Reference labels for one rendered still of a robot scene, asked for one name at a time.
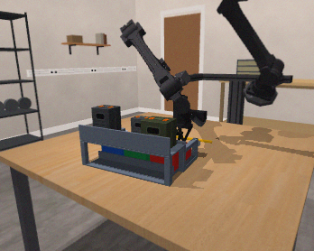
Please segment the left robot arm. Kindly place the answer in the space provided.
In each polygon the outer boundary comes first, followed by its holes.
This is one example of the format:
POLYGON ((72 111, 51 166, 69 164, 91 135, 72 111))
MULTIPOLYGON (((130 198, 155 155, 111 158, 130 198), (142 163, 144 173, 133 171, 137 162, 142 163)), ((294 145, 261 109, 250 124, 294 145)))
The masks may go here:
POLYGON ((222 0, 217 8, 217 12, 229 21, 246 49, 254 58, 261 73, 256 80, 251 82, 246 89, 246 93, 270 101, 276 90, 272 86, 281 82, 284 63, 282 60, 276 59, 273 54, 271 55, 263 45, 263 42, 239 6, 238 2, 243 1, 248 0, 222 0), (235 5, 235 3, 237 4, 235 5))

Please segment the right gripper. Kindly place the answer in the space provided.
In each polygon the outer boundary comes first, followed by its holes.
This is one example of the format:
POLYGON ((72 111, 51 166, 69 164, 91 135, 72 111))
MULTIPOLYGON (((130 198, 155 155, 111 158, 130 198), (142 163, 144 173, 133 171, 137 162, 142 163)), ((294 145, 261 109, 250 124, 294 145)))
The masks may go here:
MULTIPOLYGON (((173 118, 177 118, 177 111, 175 109, 173 109, 173 118)), ((190 133, 192 127, 193 127, 193 124, 190 121, 186 125, 184 125, 184 124, 177 124, 177 127, 178 127, 178 129, 177 129, 178 140, 180 141, 180 139, 181 139, 181 141, 185 141, 186 142, 186 140, 188 138, 188 135, 189 135, 189 133, 190 133), (182 132, 181 128, 188 129, 188 132, 186 133, 184 138, 183 138, 183 132, 182 132)))

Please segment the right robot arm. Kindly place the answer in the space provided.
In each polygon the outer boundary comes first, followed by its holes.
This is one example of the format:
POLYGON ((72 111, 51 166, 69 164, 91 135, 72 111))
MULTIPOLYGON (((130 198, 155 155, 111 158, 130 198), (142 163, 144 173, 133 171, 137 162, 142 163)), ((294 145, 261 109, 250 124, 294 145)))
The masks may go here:
POLYGON ((167 101, 170 99, 173 101, 173 108, 177 111, 177 124, 186 125, 192 118, 195 124, 203 126, 207 122, 208 111, 190 109, 190 103, 187 101, 188 96, 181 95, 181 92, 179 92, 183 90, 180 78, 174 78, 168 72, 171 69, 163 58, 157 59, 153 55, 152 51, 143 40, 143 36, 146 34, 143 27, 139 23, 134 23, 132 19, 130 21, 130 23, 127 23, 127 26, 123 26, 124 29, 123 27, 120 28, 122 33, 120 37, 127 47, 134 46, 138 50, 153 74, 154 80, 159 86, 162 95, 167 101), (131 26, 129 27, 128 24, 131 26), (192 115, 189 113, 192 113, 192 115))

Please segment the green open bin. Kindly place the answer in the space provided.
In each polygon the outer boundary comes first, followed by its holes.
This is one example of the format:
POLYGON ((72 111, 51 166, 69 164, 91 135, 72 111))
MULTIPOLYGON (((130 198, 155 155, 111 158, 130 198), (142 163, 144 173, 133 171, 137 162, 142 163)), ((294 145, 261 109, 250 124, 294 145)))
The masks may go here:
POLYGON ((125 153, 125 156, 128 156, 128 157, 133 157, 133 158, 137 158, 137 159, 150 161, 150 155, 149 154, 137 153, 137 152, 127 151, 127 150, 124 150, 124 153, 125 153))

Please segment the grey metal shelf rack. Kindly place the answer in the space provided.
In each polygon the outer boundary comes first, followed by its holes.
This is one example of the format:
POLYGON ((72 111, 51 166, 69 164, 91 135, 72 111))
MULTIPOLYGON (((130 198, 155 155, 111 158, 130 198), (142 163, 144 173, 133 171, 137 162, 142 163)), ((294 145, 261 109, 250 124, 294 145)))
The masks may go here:
POLYGON ((90 125, 78 125, 82 164, 101 170, 115 172, 137 179, 151 181, 166 186, 172 185, 172 177, 177 172, 185 172, 198 158, 198 138, 188 143, 177 140, 171 148, 169 137, 146 135, 90 125), (115 153, 98 151, 98 158, 89 162, 88 143, 117 149, 164 157, 163 163, 155 163, 115 153), (191 157, 186 160, 186 152, 192 147, 191 157), (174 171, 172 156, 179 152, 179 168, 174 171))

